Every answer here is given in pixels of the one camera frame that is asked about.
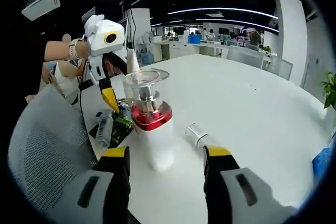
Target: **gray mesh chair back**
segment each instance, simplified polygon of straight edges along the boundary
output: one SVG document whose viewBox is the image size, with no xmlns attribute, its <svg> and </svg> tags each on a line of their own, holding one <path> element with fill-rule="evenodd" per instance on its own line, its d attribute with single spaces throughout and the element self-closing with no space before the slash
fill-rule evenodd
<svg viewBox="0 0 336 224">
<path fill-rule="evenodd" d="M 248 48 L 248 49 L 259 52 L 259 47 L 258 46 L 247 44 L 245 47 Z"/>
<path fill-rule="evenodd" d="M 264 54 L 244 47 L 230 46 L 227 59 L 261 68 L 263 66 Z"/>
<path fill-rule="evenodd" d="M 44 87 L 21 114 L 9 145 L 9 168 L 18 186 L 45 212 L 95 162 L 80 112 L 52 85 Z"/>
<path fill-rule="evenodd" d="M 277 56 L 273 56 L 271 59 L 270 67 L 267 71 L 274 73 L 286 80 L 289 80 L 292 73 L 293 64 L 283 60 Z"/>
<path fill-rule="evenodd" d="M 235 40 L 227 40 L 226 45 L 227 46 L 238 46 L 238 42 L 236 42 Z"/>
</svg>

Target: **potted plant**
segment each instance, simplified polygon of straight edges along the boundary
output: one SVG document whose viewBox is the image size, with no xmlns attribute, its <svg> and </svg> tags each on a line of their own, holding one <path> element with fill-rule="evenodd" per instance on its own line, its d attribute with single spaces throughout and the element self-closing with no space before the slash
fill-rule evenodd
<svg viewBox="0 0 336 224">
<path fill-rule="evenodd" d="M 327 72 L 326 78 L 326 81 L 321 82 L 325 96 L 324 108 L 327 109 L 324 122 L 328 132 L 331 132 L 336 126 L 336 74 Z"/>
</svg>

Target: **office desk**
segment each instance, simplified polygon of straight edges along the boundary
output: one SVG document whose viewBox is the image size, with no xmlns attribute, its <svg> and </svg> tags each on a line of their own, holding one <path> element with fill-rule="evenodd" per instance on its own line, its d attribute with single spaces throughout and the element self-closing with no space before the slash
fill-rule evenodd
<svg viewBox="0 0 336 224">
<path fill-rule="evenodd" d="M 298 206 L 306 199 L 313 185 L 311 161 L 328 144 L 320 101 L 272 73 L 215 57 L 190 55 L 147 67 L 170 73 L 165 82 L 178 144 L 173 166 L 155 173 L 135 131 L 122 143 L 131 155 L 129 210 L 141 223 L 207 223 L 203 160 L 183 138 L 194 122 L 227 147 L 240 167 L 267 182 L 281 204 Z M 122 76 L 111 82 L 123 98 Z M 97 87 L 83 90 L 87 130 L 105 108 Z M 99 159 L 102 150 L 90 141 Z"/>
</svg>

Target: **air conditioner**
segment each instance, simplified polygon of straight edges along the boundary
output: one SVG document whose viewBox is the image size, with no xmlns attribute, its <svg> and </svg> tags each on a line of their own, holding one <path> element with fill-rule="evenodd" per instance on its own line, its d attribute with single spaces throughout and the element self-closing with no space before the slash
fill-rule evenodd
<svg viewBox="0 0 336 224">
<path fill-rule="evenodd" d="M 21 13 L 33 21 L 60 6 L 59 0 L 29 0 Z"/>
</svg>

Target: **white table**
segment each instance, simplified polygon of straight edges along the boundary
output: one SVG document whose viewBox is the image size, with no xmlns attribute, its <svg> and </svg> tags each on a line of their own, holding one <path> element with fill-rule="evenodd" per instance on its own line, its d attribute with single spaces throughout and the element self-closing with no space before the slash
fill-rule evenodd
<svg viewBox="0 0 336 224">
<path fill-rule="evenodd" d="M 130 147 L 129 210 L 141 223 L 207 223 L 203 160 L 183 139 L 196 122 L 227 147 L 240 167 L 249 167 L 273 189 L 283 205 L 298 206 L 313 185 L 311 161 L 327 146 L 321 122 L 323 104 L 283 78 L 239 62 L 190 55 L 155 63 L 166 70 L 177 132 L 175 164 L 165 173 L 151 171 L 133 131 Z M 111 79 L 124 97 L 122 76 Z M 97 87 L 82 92 L 87 129 L 107 108 Z M 93 138 L 97 158 L 102 150 Z"/>
</svg>

